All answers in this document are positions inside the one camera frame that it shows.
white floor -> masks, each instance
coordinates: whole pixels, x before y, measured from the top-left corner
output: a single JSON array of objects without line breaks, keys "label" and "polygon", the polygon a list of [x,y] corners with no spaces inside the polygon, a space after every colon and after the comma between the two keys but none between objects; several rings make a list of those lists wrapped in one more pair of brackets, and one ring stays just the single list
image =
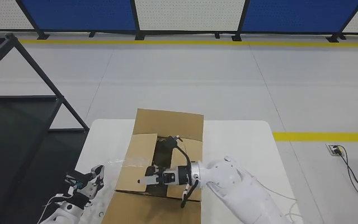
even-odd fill
[{"label": "white floor", "polygon": [[[358,132],[357,48],[25,47],[89,125],[149,108],[207,120],[265,120],[277,132]],[[0,61],[0,95],[50,93],[15,50]],[[74,124],[63,109],[53,127]],[[341,144],[358,173],[358,143]],[[358,194],[324,142],[277,146],[306,223],[356,223]]]}]

cardboard box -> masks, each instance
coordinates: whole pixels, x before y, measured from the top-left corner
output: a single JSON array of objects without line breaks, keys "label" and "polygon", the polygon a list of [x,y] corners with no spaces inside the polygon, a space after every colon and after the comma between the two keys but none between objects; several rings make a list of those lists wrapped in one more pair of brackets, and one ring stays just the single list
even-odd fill
[{"label": "cardboard box", "polygon": [[179,135],[191,161],[202,160],[204,116],[160,110],[138,109],[133,134],[122,165],[114,196],[102,224],[187,223],[201,220],[201,190],[195,189],[180,208],[185,186],[146,186],[138,184],[147,167],[185,165],[186,159],[177,149],[161,150],[158,138]]}]

pegboard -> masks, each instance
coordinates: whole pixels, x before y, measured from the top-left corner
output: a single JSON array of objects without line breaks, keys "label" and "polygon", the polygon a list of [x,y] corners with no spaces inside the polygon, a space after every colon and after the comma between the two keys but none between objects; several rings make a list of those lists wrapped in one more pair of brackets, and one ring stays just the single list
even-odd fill
[{"label": "pegboard", "polygon": [[358,32],[358,13],[352,18],[343,32]]},{"label": "pegboard", "polygon": [[338,32],[357,0],[250,0],[245,31]]},{"label": "pegboard", "polygon": [[43,30],[135,30],[130,0],[22,0]]},{"label": "pegboard", "polygon": [[0,0],[0,30],[33,29],[15,0]]},{"label": "pegboard", "polygon": [[236,31],[244,0],[135,0],[141,30]]}]

box flap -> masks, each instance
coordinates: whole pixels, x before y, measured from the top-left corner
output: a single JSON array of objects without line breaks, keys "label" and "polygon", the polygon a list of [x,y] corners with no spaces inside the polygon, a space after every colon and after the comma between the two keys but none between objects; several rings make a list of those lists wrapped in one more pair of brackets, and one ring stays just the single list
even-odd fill
[{"label": "box flap", "polygon": [[[202,142],[183,139],[183,142],[178,141],[178,146],[189,156],[190,161],[202,161]],[[184,155],[177,149],[173,150],[171,168],[178,165],[186,165],[186,159]],[[171,198],[182,198],[185,185],[169,185],[167,190],[167,196]],[[196,188],[190,198],[190,200],[201,200],[201,189]]]},{"label": "box flap", "polygon": [[102,224],[200,224],[200,202],[115,192]]},{"label": "box flap", "polygon": [[133,134],[158,133],[160,137],[176,136],[202,141],[204,116],[181,112],[138,109]]},{"label": "box flap", "polygon": [[133,134],[117,181],[116,190],[144,192],[146,185],[138,184],[152,164],[157,134]]}]

yellow tape stripe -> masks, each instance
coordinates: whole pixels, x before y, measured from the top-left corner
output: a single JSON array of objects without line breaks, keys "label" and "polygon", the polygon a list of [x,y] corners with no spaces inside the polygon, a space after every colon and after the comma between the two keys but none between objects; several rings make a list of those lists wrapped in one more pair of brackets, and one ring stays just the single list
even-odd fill
[{"label": "yellow tape stripe", "polygon": [[273,132],[277,142],[358,142],[358,133]]},{"label": "yellow tape stripe", "polygon": [[207,41],[207,40],[20,40],[22,44],[88,44],[88,45],[243,45],[295,47],[358,47],[358,43],[273,42],[273,41]]}]

